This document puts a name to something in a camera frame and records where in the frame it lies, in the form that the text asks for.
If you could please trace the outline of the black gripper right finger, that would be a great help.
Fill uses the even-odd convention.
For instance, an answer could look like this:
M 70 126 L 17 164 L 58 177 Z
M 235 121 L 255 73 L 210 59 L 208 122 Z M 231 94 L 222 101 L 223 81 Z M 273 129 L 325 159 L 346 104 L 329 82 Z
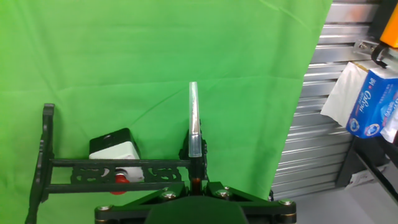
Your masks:
M 273 191 L 270 191 L 270 198 L 262 199 L 241 190 L 224 186 L 221 182 L 208 182 L 201 191 L 204 196 L 237 205 L 242 209 L 249 223 L 293 224 L 297 222 L 296 203 L 288 198 L 274 200 Z

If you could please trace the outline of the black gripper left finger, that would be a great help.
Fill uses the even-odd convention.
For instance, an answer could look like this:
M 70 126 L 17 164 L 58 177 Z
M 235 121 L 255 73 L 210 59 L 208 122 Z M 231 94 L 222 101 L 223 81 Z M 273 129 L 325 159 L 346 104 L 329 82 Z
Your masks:
M 191 223 L 193 182 L 144 184 L 154 192 L 121 206 L 95 209 L 95 223 Z

